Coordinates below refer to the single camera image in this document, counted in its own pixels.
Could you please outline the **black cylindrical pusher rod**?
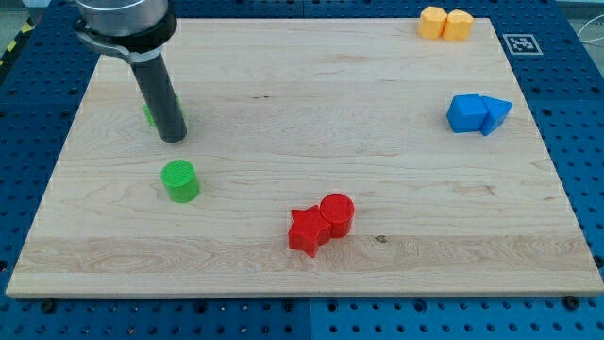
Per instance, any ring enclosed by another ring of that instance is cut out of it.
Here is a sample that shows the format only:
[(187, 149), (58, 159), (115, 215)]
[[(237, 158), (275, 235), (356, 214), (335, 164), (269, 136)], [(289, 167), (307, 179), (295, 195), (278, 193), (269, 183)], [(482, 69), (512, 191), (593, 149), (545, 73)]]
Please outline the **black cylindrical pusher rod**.
[(181, 107), (161, 54), (131, 65), (159, 137), (177, 143), (187, 135)]

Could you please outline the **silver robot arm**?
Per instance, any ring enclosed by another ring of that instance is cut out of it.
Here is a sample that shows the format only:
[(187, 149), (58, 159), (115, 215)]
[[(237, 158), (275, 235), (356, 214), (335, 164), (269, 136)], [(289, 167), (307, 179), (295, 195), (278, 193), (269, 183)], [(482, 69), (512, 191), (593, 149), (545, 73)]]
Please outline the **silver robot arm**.
[(142, 92), (159, 137), (177, 143), (187, 135), (162, 47), (174, 36), (171, 0), (76, 0), (74, 30), (92, 51), (126, 62)]

